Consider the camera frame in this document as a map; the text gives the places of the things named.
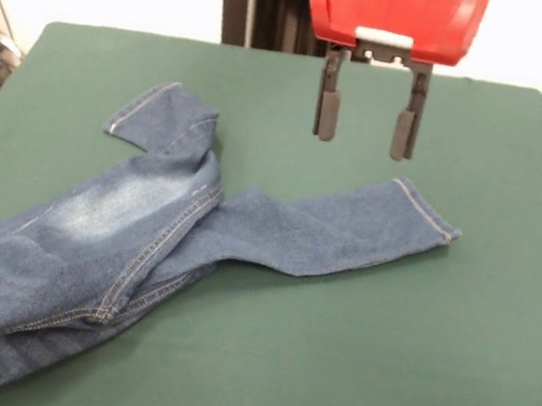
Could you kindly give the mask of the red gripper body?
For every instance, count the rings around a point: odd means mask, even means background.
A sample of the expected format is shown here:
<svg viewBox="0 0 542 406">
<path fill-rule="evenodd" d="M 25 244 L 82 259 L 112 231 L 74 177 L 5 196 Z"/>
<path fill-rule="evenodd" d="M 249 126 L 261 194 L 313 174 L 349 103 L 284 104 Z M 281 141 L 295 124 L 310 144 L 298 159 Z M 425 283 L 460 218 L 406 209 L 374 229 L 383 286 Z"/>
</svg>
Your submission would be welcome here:
<svg viewBox="0 0 542 406">
<path fill-rule="evenodd" d="M 346 52 L 378 61 L 453 67 L 468 54 L 489 0 L 310 0 L 326 59 Z"/>
</svg>

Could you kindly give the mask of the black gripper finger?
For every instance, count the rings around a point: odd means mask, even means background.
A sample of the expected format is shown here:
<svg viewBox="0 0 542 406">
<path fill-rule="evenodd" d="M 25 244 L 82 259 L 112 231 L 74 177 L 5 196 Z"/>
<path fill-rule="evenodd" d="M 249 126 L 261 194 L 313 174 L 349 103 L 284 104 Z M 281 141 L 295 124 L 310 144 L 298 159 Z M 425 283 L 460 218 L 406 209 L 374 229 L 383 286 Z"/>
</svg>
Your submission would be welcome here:
<svg viewBox="0 0 542 406">
<path fill-rule="evenodd" d="M 336 44 L 327 47 L 315 116 L 313 133 L 323 142 L 334 139 L 340 111 L 341 94 L 337 82 L 345 50 Z"/>
<path fill-rule="evenodd" d="M 411 159 L 416 145 L 417 133 L 428 94 L 430 72 L 414 71 L 410 99 L 400 112 L 392 136 L 390 156 L 393 159 Z"/>
</svg>

